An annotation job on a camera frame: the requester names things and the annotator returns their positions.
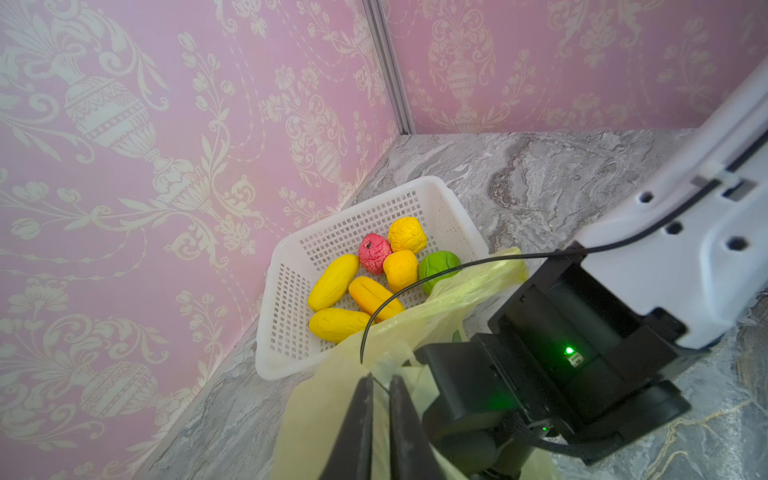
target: plastic fruit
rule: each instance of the plastic fruit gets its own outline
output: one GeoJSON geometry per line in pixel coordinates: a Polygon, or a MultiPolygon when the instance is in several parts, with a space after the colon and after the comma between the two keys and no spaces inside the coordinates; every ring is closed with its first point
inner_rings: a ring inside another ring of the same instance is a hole
{"type": "MultiPolygon", "coordinates": [[[[432,276],[436,273],[444,272],[449,268],[453,268],[454,266],[459,266],[462,264],[462,261],[458,259],[458,257],[451,252],[434,252],[430,253],[426,257],[422,259],[421,262],[419,262],[419,280],[424,279],[428,276],[432,276]]],[[[453,273],[447,273],[446,275],[439,276],[435,279],[430,280],[429,282],[422,283],[422,287],[424,287],[424,292],[429,295],[432,293],[432,288],[435,287],[435,284],[439,282],[440,280],[445,280],[446,278],[449,278],[451,276],[454,276],[458,273],[458,271],[455,271],[453,273]]]]}
{"type": "Polygon", "coordinates": [[[341,308],[326,308],[312,315],[310,331],[323,340],[340,343],[346,337],[366,328],[371,316],[341,308]]]}
{"type": "Polygon", "coordinates": [[[362,239],[362,245],[357,250],[360,263],[370,273],[381,275],[384,273],[384,260],[392,253],[392,248],[386,238],[375,233],[366,235],[362,239]]]}
{"type": "MultiPolygon", "coordinates": [[[[376,309],[392,296],[392,292],[374,279],[367,276],[358,276],[349,285],[349,295],[360,305],[363,312],[368,313],[370,318],[376,309]]],[[[405,311],[406,308],[400,303],[400,300],[394,299],[379,313],[376,317],[376,323],[405,311]]]]}
{"type": "Polygon", "coordinates": [[[360,260],[354,255],[342,255],[335,259],[315,283],[307,305],[315,312],[333,306],[344,296],[359,268],[360,260]]]}
{"type": "Polygon", "coordinates": [[[393,252],[411,250],[418,253],[427,246],[427,236],[416,217],[403,217],[389,228],[389,244],[393,252]]]}
{"type": "Polygon", "coordinates": [[[384,273],[389,288],[399,292],[419,279],[419,261],[411,250],[400,250],[384,260],[384,273]]]}

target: yellow-green plastic bag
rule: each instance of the yellow-green plastic bag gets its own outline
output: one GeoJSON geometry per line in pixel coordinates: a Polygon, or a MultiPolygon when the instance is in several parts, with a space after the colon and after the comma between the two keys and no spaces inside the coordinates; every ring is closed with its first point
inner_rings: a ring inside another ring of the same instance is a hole
{"type": "MultiPolygon", "coordinates": [[[[512,248],[496,255],[520,253],[512,248]]],[[[428,343],[466,341],[462,322],[480,302],[528,278],[523,260],[504,260],[472,266],[438,282],[421,305],[374,325],[366,340],[364,363],[359,351],[362,332],[345,339],[330,351],[314,376],[291,394],[283,415],[272,466],[272,480],[319,478],[333,449],[357,382],[372,372],[387,386],[392,375],[406,381],[419,416],[432,404],[438,391],[429,369],[402,367],[413,350],[428,343]]],[[[374,383],[373,457],[374,480],[389,480],[389,399],[374,383]]],[[[450,480],[466,477],[432,450],[450,480]]],[[[524,480],[559,478],[548,454],[535,451],[523,469],[524,480]]]]}

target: pink damask wallpaper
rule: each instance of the pink damask wallpaper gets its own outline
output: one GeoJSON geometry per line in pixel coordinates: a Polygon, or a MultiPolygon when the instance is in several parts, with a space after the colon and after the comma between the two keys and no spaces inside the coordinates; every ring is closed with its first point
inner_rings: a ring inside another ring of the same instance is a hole
{"type": "Polygon", "coordinates": [[[130,478],[396,135],[359,0],[0,2],[0,477],[130,478]]]}
{"type": "Polygon", "coordinates": [[[696,127],[768,54],[766,0],[385,0],[419,133],[696,127]]]}

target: white plastic basket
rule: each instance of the white plastic basket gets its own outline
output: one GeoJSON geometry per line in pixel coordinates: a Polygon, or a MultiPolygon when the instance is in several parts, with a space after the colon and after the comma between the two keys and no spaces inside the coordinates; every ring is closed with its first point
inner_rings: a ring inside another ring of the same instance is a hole
{"type": "MultiPolygon", "coordinates": [[[[468,262],[488,256],[488,247],[458,198],[437,177],[422,177],[333,214],[285,237],[275,247],[266,274],[266,289],[257,330],[256,370],[267,380],[312,369],[334,343],[317,338],[307,323],[314,312],[306,300],[329,263],[357,254],[369,233],[387,237],[400,217],[416,217],[427,234],[427,247],[417,257],[448,250],[468,262]]],[[[385,275],[370,276],[386,286],[385,275]]],[[[420,288],[399,297],[406,308],[426,300],[420,288]]],[[[360,311],[347,293],[339,308],[360,311]]]]}

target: gray marble surface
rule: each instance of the gray marble surface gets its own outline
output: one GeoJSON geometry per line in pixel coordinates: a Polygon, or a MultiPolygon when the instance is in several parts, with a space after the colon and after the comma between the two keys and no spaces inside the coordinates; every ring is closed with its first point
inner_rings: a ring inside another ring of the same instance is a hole
{"type": "MultiPolygon", "coordinates": [[[[423,175],[456,192],[491,251],[562,247],[582,226],[630,194],[692,131],[402,137],[353,199],[423,175]]],[[[531,262],[531,269],[541,261],[531,262]]],[[[500,300],[466,321],[485,329],[500,300]]],[[[768,293],[739,329],[677,381],[694,410],[590,468],[553,457],[563,478],[768,478],[768,293]]],[[[268,478],[291,389],[253,366],[255,329],[230,354],[135,478],[268,478]]]]}

